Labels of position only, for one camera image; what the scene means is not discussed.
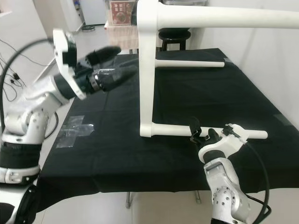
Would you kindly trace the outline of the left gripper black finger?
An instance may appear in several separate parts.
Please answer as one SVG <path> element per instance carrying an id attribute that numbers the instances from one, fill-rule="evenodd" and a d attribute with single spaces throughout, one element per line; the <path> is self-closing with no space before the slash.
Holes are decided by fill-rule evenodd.
<path id="1" fill-rule="evenodd" d="M 87 62 L 91 66 L 99 65 L 112 60 L 121 52 L 119 46 L 106 46 L 87 54 Z"/>
<path id="2" fill-rule="evenodd" d="M 111 91 L 128 81 L 138 72 L 136 66 L 98 69 L 97 83 L 100 90 Z"/>

